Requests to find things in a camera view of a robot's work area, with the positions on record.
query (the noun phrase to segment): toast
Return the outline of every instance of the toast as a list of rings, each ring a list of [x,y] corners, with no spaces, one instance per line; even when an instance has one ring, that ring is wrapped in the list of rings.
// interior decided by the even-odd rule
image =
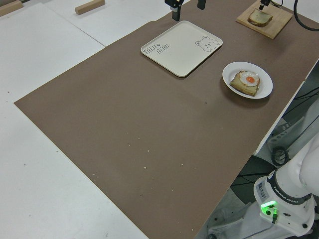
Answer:
[[[246,94],[246,95],[255,96],[258,89],[259,89],[260,80],[258,79],[257,85],[255,85],[255,86],[247,86],[247,85],[243,84],[242,81],[240,80],[240,75],[243,72],[245,72],[245,71],[238,72],[235,75],[235,78],[229,83],[229,85],[231,87],[235,88],[236,90]]]
[[[254,9],[247,20],[255,26],[264,27],[268,25],[271,19],[273,19],[273,16],[270,14],[260,11],[259,9]]]

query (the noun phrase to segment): egg yolk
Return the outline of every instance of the egg yolk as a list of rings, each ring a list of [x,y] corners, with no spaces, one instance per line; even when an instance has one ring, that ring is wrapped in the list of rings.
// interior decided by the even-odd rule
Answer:
[[[251,76],[249,77],[246,77],[246,80],[249,82],[249,83],[254,83],[255,82],[255,79]]]

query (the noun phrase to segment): bear face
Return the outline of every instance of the bear face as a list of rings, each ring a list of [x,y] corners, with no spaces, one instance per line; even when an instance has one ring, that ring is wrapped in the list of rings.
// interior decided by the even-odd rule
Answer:
[[[209,38],[208,36],[203,36],[200,41],[195,43],[197,46],[200,46],[204,51],[212,52],[218,45],[218,41]]]

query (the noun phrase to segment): black band on robot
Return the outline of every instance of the black band on robot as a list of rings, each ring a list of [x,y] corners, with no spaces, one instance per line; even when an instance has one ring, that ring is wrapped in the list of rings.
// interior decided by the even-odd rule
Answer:
[[[303,204],[305,201],[309,200],[311,198],[311,193],[308,195],[305,195],[302,198],[294,198],[289,196],[287,193],[285,193],[278,185],[277,179],[276,179],[276,172],[275,170],[274,174],[271,176],[271,178],[267,177],[267,182],[270,183],[272,189],[274,190],[275,194],[284,200],[285,202],[293,205],[300,205]]]

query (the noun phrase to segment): green light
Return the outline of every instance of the green light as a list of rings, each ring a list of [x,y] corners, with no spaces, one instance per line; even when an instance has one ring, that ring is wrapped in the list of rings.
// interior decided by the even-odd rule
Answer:
[[[270,201],[270,202],[267,202],[267,203],[264,203],[262,205],[260,205],[261,208],[266,208],[270,205],[275,205],[277,202],[276,201]]]

